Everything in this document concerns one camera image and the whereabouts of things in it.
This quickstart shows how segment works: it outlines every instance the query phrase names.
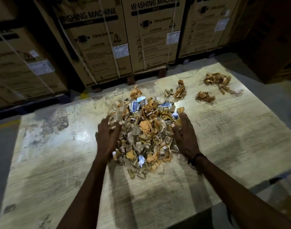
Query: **hand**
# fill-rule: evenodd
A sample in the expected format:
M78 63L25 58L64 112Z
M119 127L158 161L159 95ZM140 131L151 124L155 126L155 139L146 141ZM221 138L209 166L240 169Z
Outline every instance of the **hand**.
M122 127L122 125L116 123L115 129L113 131L109 130L109 117L110 115L108 115L105 119L102 119L101 123L98 124L98 132L96 132L96 140L98 145L96 158L106 163L112 157L112 152L115 151Z
M179 132L178 126L172 127L176 144L180 153L188 160L193 160L197 154L202 154L197 144L197 138L188 116L185 113L179 114L182 124L182 135Z

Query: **black wristband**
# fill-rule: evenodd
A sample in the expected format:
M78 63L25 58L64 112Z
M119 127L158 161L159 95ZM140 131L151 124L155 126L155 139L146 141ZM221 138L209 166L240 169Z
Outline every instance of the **black wristband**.
M207 158L204 154L196 154L196 156L192 160L189 160L188 163L191 163L191 165L196 166L197 157L205 157L205 158Z

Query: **forearm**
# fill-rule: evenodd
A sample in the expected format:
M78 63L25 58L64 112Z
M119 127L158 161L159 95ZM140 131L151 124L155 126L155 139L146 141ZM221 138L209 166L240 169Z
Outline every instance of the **forearm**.
M241 228L291 228L291 221L251 193L205 157L198 157L197 167L218 196L232 211Z
M57 229L96 228L107 163L95 158L90 171Z

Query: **plastic strap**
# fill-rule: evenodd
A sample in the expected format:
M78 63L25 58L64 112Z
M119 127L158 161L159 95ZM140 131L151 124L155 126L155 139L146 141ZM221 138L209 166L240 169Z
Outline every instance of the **plastic strap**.
M102 16L103 16L103 19L104 19L105 29L107 31L107 36L108 36L108 41L109 41L109 44L110 44L110 48L112 49L114 62L115 62L116 70L117 70L117 74L118 74L118 77L120 78L120 72L119 72L119 68L118 68L118 64L117 64L117 60L116 60L116 56L115 56L115 52L114 52L114 48L113 48L113 44L112 44L112 39L110 38L109 29L108 29L107 22L106 22L106 19L105 19L105 13L103 11L101 0L98 0L98 2L99 2L101 13L102 13Z
M58 22L59 22L59 24L60 24L60 27L61 27L61 29L62 29L62 31L63 31L65 37L67 38L69 44L71 45L72 49L74 50L74 52L75 52L76 55L78 56L78 58L79 58L80 62L82 63L82 65L84 66L84 69L85 69L86 72L89 74L89 76L90 76L90 78L93 80L93 82L94 82L95 84L98 84L97 81L96 81L96 80L94 79L94 77L92 76L90 70L87 68L87 66L86 66L85 62L83 61L83 59L81 58L80 54L77 52L77 50L74 48L73 44L71 43L71 41L70 41L70 39L68 38L68 35L66 34L66 32L65 32L65 30L64 30L64 28L63 28L63 26L62 26L62 24L61 24L61 22L60 22L59 19L58 19Z
M23 62L23 63L25 63L26 64L26 66L29 68L29 66L28 66L28 63L25 61L25 60L23 60L22 59L22 57L20 57L20 55L18 54L18 52L10 45L10 43L9 42L7 42L7 40L0 34L0 38L4 41L4 43L6 43L7 44L7 46L20 58L20 60ZM53 95L55 95L55 93L54 93L54 91L53 90L51 90L51 88L50 87L48 87L48 85L38 76L38 75L36 75L36 74L34 74L36 77L38 77L39 78L39 80L48 88L48 90L53 94Z
M172 19L172 30L171 33L173 33L174 30L174 25L175 25L175 14L176 14L176 8L177 8L177 1L175 2L175 7L174 7L174 13L173 13L173 19ZM170 50L171 50L171 45L169 46L169 52L168 52L168 57L166 59L166 64L169 62L169 57L170 57Z
M14 90L12 90L10 87L8 87L7 85L5 85L3 82L0 81L0 84L3 85L3 86L4 86L5 88L7 88L8 90L10 90L11 92L13 92L15 95L17 95L17 96L23 98L24 100L27 100L27 99L25 98L25 96L23 96L22 94L20 94L20 93L14 91Z
M145 57L144 57L144 46L143 46L143 40L142 40L141 31L140 31L140 16L139 16L139 7L138 7L138 5L137 5L137 21L138 21L138 29L139 29L139 35L140 35L140 44L141 44L141 51L142 51L142 58L143 58L143 67L144 67L144 70L146 70L146 68L145 68Z

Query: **yellow floor marking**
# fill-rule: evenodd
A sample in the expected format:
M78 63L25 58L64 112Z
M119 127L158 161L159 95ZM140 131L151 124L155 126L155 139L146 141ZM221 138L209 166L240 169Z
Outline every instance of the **yellow floor marking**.
M11 125L19 125L19 124L20 124L20 119L0 124L0 128L5 128Z
M80 95L80 99L81 99L81 100L86 99L86 98L89 98L89 97L90 97L90 95L89 95L89 93L88 93L86 90L84 90L84 91L81 93L81 95Z

